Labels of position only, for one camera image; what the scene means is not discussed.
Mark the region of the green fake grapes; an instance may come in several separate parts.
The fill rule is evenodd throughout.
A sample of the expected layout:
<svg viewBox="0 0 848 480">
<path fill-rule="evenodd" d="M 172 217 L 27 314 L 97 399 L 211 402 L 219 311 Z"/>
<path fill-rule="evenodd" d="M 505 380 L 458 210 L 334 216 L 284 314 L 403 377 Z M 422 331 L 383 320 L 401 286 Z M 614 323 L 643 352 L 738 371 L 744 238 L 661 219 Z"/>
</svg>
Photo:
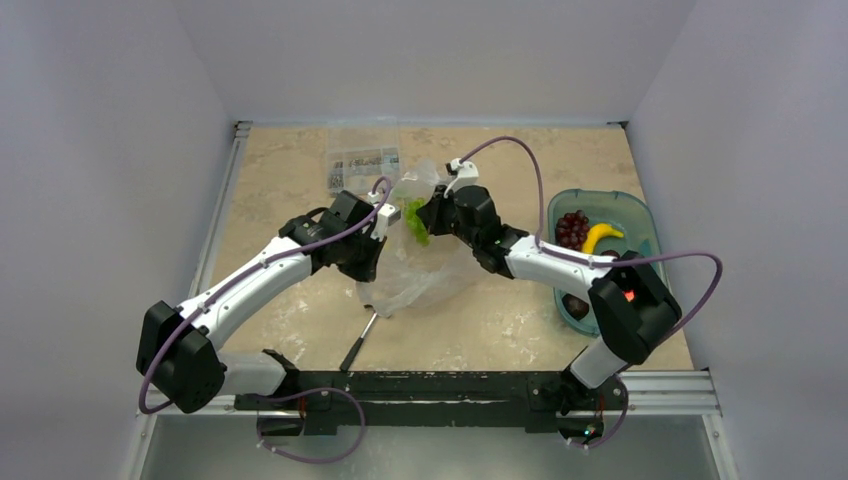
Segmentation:
<svg viewBox="0 0 848 480">
<path fill-rule="evenodd" d="M 404 202 L 402 209 L 404 222 L 410 234 L 415 242 L 422 247 L 427 247 L 430 244 L 430 239 L 423 221 L 417 215 L 417 211 L 426 203 L 427 201 L 423 197 L 411 198 Z"/>
</svg>

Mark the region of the clear printed plastic bag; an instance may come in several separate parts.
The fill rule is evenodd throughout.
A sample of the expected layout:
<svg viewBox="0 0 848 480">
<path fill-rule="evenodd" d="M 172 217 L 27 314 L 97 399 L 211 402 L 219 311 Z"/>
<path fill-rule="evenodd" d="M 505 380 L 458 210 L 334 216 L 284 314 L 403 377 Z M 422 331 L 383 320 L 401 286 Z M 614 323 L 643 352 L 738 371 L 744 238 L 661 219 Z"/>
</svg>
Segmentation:
<svg viewBox="0 0 848 480">
<path fill-rule="evenodd" d="M 388 229 L 376 279 L 356 285 L 360 302 L 371 304 L 380 316 L 449 300 L 487 275 L 470 248 L 457 238 L 429 236 L 430 244 L 422 247 L 404 222 L 404 202 L 417 197 L 428 201 L 445 180 L 444 171 L 425 159 L 407 170 L 392 188 L 389 203 L 401 211 L 401 218 Z"/>
</svg>

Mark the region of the yellow fake banana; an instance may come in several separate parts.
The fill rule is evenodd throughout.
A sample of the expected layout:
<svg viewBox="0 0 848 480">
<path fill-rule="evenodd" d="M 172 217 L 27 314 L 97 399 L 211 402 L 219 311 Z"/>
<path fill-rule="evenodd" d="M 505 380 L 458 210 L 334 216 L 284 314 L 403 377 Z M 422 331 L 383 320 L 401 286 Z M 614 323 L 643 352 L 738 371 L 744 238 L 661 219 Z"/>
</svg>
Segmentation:
<svg viewBox="0 0 848 480">
<path fill-rule="evenodd" d="M 592 254 L 596 246 L 605 238 L 623 238 L 624 233 L 610 224 L 598 223 L 587 232 L 586 239 L 581 246 L 581 252 Z"/>
</svg>

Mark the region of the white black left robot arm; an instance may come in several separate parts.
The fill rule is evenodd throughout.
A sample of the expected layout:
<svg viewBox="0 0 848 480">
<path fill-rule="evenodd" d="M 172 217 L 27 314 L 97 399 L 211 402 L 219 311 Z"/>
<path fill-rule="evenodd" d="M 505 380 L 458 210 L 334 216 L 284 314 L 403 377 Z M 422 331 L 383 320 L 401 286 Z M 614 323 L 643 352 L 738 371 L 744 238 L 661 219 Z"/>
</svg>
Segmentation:
<svg viewBox="0 0 848 480">
<path fill-rule="evenodd" d="M 217 285 L 172 307 L 164 301 L 144 315 L 136 368 L 144 381 L 139 408 L 155 387 L 168 405 L 184 413 L 205 407 L 220 395 L 257 395 L 272 408 L 297 399 L 297 368 L 283 355 L 224 355 L 222 347 L 255 313 L 286 289 L 319 270 L 336 267 L 348 278 L 369 283 L 376 278 L 387 230 L 400 217 L 374 195 L 363 200 L 343 191 L 327 208 L 317 208 L 286 222 L 245 265 Z"/>
</svg>

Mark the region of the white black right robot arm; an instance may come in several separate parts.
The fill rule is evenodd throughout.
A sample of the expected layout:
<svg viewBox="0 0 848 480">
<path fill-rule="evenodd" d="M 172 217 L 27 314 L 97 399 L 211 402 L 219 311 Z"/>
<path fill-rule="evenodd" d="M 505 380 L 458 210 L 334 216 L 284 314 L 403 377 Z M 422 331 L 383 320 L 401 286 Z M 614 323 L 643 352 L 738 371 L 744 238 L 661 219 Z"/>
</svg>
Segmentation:
<svg viewBox="0 0 848 480">
<path fill-rule="evenodd" d="M 452 235 L 492 274 L 527 280 L 588 303 L 599 336 L 564 371 L 561 392 L 576 407 L 601 385 L 643 363 L 682 317 L 678 302 L 649 262 L 634 251 L 620 258 L 582 254 L 503 223 L 488 190 L 439 186 L 416 212 L 428 234 Z"/>
</svg>

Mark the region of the dark purple fake grapes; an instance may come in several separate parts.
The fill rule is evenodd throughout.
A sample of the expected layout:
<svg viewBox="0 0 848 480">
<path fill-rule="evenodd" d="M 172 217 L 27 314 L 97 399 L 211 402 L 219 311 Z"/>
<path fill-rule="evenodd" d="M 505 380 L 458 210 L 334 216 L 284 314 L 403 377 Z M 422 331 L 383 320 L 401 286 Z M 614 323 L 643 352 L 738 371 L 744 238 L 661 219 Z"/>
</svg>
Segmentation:
<svg viewBox="0 0 848 480">
<path fill-rule="evenodd" d="M 555 225 L 554 236 L 560 247 L 580 251 L 588 238 L 589 219 L 583 210 L 567 212 Z"/>
</svg>

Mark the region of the dark fake plum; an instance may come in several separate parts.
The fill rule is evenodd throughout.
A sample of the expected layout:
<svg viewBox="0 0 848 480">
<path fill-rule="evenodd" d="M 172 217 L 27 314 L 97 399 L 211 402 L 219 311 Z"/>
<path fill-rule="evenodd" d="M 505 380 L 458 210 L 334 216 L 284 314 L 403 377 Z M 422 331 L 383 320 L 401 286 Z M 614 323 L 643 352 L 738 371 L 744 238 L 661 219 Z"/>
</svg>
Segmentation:
<svg viewBox="0 0 848 480">
<path fill-rule="evenodd" d="M 563 295 L 561 304 L 566 313 L 575 321 L 583 320 L 591 311 L 591 307 L 587 302 L 571 294 Z"/>
</svg>

